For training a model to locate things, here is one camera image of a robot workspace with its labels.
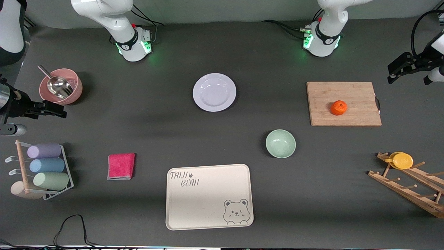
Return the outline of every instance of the white plate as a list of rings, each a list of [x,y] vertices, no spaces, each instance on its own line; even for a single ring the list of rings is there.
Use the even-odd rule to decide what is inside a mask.
[[[170,230],[249,226],[250,170],[244,164],[170,169],[166,205]]]
[[[193,98],[197,106],[205,111],[222,111],[236,99],[236,85],[224,74],[204,75],[194,85]]]

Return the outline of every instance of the green bowl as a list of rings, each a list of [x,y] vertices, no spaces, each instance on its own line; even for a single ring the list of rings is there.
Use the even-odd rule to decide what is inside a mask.
[[[283,129],[271,131],[265,140],[265,145],[272,156],[281,159],[289,157],[296,149],[293,135]]]

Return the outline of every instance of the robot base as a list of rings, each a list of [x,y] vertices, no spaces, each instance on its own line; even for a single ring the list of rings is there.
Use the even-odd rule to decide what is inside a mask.
[[[331,44],[325,45],[321,38],[316,35],[316,26],[319,24],[318,21],[312,22],[311,24],[306,25],[306,28],[311,28],[312,33],[309,34],[308,37],[305,38],[303,48],[310,51],[315,56],[325,57],[329,56],[334,49],[337,48],[338,42],[341,39],[339,36],[336,41],[332,39]]]
[[[136,27],[134,30],[138,33],[138,41],[133,45],[131,50],[123,50],[116,44],[119,53],[130,62],[140,61],[152,51],[150,31],[140,27]]]

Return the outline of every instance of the pink bowl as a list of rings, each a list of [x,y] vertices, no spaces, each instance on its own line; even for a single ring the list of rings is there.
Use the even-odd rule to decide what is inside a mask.
[[[54,102],[54,103],[57,103],[60,105],[68,105],[68,104],[75,102],[80,97],[80,95],[82,94],[82,91],[83,91],[82,81],[79,79],[79,77],[77,76],[77,74],[74,71],[72,71],[70,69],[56,69],[53,72],[51,72],[51,75],[58,76],[58,77],[64,77],[68,81],[74,80],[75,83],[71,84],[74,91],[72,92],[71,95],[69,95],[65,99],[61,100],[60,98],[56,97],[53,93],[49,92],[49,89],[47,86],[49,78],[45,77],[45,78],[43,78],[42,82],[40,83],[40,87],[39,87],[39,94],[43,100]]]

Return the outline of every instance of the wooden cutting board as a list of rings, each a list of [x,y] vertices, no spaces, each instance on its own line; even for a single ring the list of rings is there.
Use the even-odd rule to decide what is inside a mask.
[[[312,126],[382,125],[371,82],[310,81],[307,94]],[[330,112],[337,100],[347,104],[347,111],[340,116]]]

